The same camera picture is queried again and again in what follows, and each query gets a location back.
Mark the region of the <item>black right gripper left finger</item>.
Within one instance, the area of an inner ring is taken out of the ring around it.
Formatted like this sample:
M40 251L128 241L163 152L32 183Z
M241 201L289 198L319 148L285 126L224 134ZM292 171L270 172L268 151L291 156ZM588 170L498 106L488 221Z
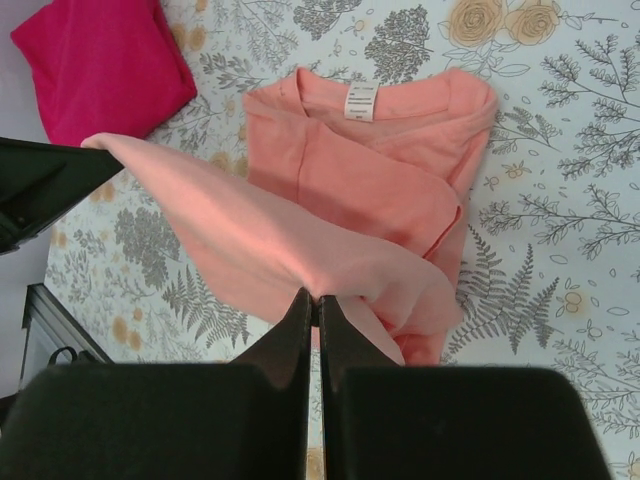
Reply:
M301 479L311 297L228 363L41 371L1 436L5 479Z

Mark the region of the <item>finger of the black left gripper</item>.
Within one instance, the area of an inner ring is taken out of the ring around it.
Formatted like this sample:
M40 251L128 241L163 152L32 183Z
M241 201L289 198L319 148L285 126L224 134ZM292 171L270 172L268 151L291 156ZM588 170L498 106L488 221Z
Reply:
M1 139L1 253L37 237L123 169L105 150Z

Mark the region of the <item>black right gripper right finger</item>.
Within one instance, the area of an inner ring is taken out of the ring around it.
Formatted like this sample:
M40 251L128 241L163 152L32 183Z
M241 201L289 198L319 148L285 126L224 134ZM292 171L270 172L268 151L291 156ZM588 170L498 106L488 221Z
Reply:
M606 479L568 379L537 367L395 364L318 307L329 479Z

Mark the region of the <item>salmon pink t-shirt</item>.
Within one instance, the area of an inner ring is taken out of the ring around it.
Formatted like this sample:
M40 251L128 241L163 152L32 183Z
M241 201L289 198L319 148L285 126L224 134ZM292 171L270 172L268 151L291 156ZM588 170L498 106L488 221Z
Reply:
M275 323L300 289L333 295L391 360L434 365L462 318L469 190L498 98L450 69L376 88L360 121L350 91L300 69L247 93L246 179L123 135L84 146L152 195L220 301Z

